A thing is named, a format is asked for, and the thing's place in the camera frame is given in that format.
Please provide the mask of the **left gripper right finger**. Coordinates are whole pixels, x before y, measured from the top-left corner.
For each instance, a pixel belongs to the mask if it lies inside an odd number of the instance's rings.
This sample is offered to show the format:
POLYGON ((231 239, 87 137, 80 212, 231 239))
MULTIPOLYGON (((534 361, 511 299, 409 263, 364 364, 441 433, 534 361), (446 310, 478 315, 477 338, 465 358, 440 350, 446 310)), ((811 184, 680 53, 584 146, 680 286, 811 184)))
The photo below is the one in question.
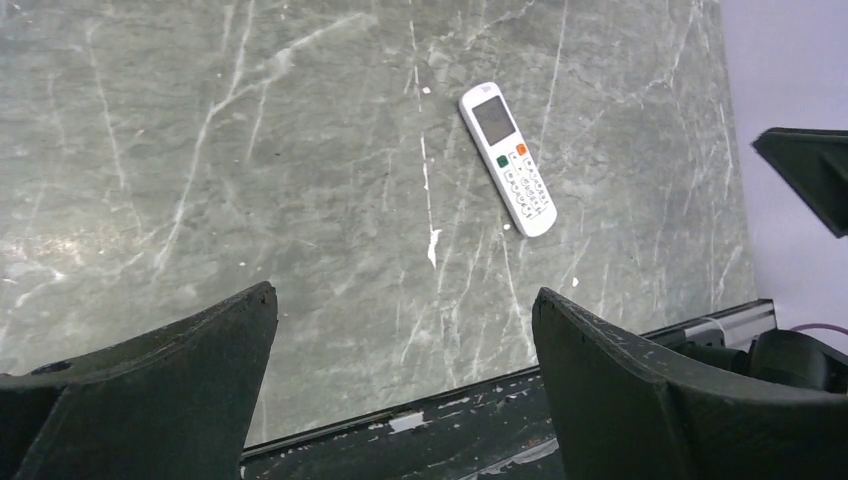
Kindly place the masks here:
POLYGON ((716 368, 548 288, 537 294, 532 330, 569 479, 847 475, 847 391, 716 368))

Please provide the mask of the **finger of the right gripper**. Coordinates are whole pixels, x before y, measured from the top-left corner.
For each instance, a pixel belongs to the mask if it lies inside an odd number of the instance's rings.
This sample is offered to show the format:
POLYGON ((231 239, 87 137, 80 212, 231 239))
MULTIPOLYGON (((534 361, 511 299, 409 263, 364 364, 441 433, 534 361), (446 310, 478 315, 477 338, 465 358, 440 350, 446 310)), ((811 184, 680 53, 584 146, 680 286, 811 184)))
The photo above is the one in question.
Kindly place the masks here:
POLYGON ((847 235, 847 132, 775 127, 752 147, 836 238, 847 235))

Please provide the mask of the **white remote control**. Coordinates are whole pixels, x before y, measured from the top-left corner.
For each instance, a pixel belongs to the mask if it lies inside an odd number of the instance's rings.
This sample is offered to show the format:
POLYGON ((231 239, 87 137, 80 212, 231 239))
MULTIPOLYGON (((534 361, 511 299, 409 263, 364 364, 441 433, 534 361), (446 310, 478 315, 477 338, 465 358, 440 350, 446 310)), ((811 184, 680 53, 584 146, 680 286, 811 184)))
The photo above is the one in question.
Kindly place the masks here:
POLYGON ((472 87, 459 111, 517 229, 529 238, 548 232, 558 212, 501 89, 472 87))

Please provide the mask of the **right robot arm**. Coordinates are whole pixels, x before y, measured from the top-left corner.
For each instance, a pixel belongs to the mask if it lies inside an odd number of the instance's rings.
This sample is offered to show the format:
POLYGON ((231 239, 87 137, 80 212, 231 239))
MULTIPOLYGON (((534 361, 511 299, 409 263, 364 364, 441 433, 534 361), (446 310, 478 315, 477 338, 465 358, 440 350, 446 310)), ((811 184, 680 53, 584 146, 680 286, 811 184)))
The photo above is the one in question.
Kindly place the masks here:
POLYGON ((847 349, 831 338, 847 333, 847 134, 772 128, 753 147, 834 238, 817 245, 814 227, 779 214, 767 244, 775 297, 707 317, 707 331, 673 348, 739 375, 844 394, 847 349))

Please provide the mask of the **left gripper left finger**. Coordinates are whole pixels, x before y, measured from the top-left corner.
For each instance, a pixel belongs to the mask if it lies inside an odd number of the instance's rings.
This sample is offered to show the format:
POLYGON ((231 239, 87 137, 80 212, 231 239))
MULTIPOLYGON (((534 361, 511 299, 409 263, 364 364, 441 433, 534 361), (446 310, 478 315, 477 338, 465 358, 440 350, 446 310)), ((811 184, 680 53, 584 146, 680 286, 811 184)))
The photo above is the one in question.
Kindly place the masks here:
POLYGON ((257 283, 116 345, 1 378, 5 479, 234 479, 278 327, 257 283))

